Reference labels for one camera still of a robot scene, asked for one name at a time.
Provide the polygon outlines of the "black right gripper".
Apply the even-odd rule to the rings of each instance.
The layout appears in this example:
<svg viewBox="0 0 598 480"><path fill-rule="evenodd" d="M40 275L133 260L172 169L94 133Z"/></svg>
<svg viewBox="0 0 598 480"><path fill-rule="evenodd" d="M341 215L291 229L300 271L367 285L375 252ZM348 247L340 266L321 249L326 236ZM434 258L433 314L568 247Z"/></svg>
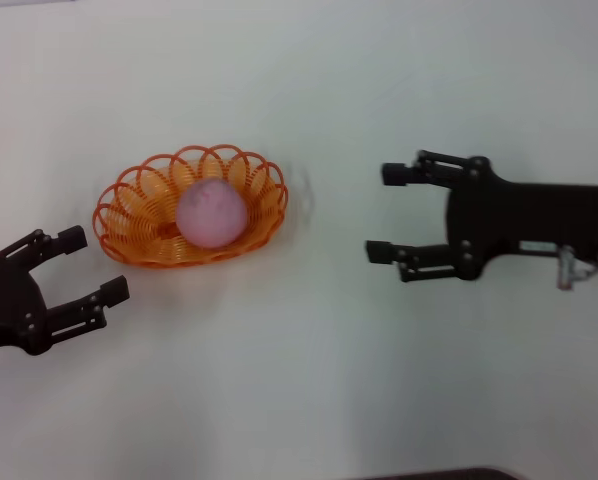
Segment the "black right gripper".
<svg viewBox="0 0 598 480"><path fill-rule="evenodd" d="M383 184L452 186L446 208L448 245L365 243L372 264L395 264L402 282L475 280L505 255L571 258L598 269L598 185L516 183L499 177L485 157L420 150L413 163L384 163Z"/></svg>

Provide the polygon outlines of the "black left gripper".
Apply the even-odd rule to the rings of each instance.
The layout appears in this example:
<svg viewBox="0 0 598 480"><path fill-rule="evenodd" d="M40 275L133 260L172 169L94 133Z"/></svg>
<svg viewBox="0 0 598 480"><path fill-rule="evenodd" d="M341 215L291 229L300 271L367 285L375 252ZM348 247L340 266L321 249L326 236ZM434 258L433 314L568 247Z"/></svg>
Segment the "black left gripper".
<svg viewBox="0 0 598 480"><path fill-rule="evenodd" d="M25 270L87 246L84 229L75 225L56 238L37 229L1 251L0 348L17 347L36 356L49 350L49 341L54 345L106 327L104 309L130 298L124 276L47 311L39 286Z"/></svg>

